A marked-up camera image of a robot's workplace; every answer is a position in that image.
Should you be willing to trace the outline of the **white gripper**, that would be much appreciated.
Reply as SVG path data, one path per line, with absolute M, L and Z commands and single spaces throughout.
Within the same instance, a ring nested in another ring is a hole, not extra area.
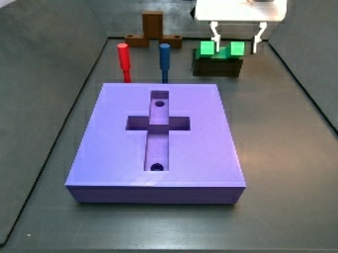
M 192 17 L 199 22 L 210 22 L 215 51 L 220 49 L 218 22 L 260 22 L 252 37 L 251 54 L 258 51 L 267 22 L 279 22 L 286 15 L 287 0 L 196 0 Z

